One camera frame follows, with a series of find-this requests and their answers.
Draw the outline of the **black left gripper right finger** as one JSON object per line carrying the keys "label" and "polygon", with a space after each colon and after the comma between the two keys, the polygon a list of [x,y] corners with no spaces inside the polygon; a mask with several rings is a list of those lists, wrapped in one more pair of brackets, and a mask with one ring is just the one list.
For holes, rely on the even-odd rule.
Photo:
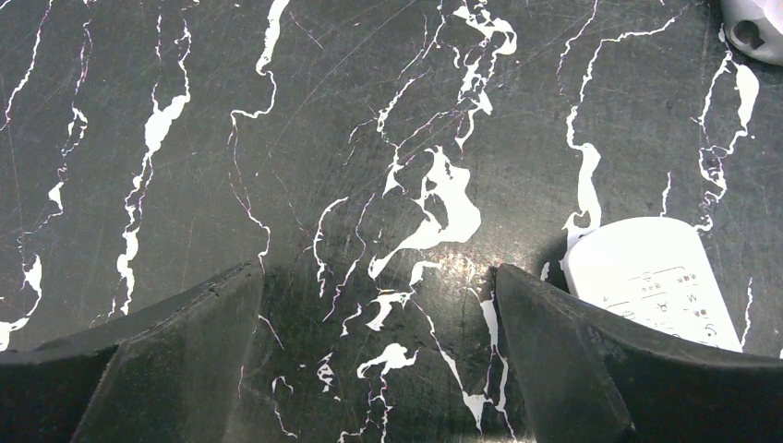
{"label": "black left gripper right finger", "polygon": [[782,363],[672,337],[510,264],[496,299],[539,442],[778,442]]}

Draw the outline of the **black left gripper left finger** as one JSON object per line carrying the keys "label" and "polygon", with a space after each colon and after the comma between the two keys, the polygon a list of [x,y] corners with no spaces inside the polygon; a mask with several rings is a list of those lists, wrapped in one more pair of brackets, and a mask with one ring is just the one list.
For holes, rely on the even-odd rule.
{"label": "black left gripper left finger", "polygon": [[5,442],[219,442],[263,291],[248,262],[159,303],[1,355]]}

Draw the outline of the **white remote control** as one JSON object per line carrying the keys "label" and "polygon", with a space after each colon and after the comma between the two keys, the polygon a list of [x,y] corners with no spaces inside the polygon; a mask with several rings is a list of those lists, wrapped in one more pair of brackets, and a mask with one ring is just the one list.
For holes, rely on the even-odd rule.
{"label": "white remote control", "polygon": [[568,249],[562,268],[570,294],[588,304],[686,341],[741,350],[701,238],[685,221],[602,226]]}

